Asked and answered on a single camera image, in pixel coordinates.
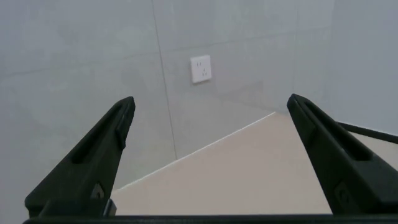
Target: wall outlet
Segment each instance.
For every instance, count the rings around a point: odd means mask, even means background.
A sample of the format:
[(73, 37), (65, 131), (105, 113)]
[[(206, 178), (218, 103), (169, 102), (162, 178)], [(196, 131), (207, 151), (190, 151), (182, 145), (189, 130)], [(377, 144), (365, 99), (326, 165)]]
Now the wall outlet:
[(192, 82), (198, 83), (211, 79), (211, 63), (210, 56), (191, 58)]

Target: white power socket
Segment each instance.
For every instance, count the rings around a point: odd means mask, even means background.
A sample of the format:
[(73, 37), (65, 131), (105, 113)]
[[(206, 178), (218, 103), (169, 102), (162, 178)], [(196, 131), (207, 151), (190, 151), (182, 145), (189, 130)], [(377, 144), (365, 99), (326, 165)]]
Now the white power socket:
[(198, 83), (211, 79), (210, 56), (191, 58), (192, 82)]

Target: beige floor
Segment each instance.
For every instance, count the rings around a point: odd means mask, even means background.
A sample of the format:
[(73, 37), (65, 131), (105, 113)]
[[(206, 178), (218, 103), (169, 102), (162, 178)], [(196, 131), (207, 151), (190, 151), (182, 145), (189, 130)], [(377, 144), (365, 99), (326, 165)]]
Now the beige floor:
[[(356, 135), (398, 168), (398, 147)], [(148, 175), (112, 199), (118, 215), (331, 213), (289, 116), (272, 114)]]

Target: white wall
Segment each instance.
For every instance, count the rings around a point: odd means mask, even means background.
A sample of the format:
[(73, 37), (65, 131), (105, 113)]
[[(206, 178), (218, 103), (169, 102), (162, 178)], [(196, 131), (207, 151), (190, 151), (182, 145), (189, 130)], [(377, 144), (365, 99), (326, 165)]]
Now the white wall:
[[(333, 0), (0, 1), (0, 222), (119, 99), (114, 188), (277, 110), (324, 105)], [(190, 82), (209, 54), (213, 79)]]
[(327, 88), (335, 119), (398, 134), (398, 1), (337, 0)]

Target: tiled floor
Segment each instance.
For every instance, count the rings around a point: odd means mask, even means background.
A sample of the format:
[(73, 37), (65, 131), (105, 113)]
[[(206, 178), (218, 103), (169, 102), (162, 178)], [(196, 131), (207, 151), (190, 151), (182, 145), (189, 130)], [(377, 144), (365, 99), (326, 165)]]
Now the tiled floor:
[[(398, 168), (398, 147), (357, 137)], [(118, 215), (331, 213), (287, 115), (272, 114), (117, 190)]]

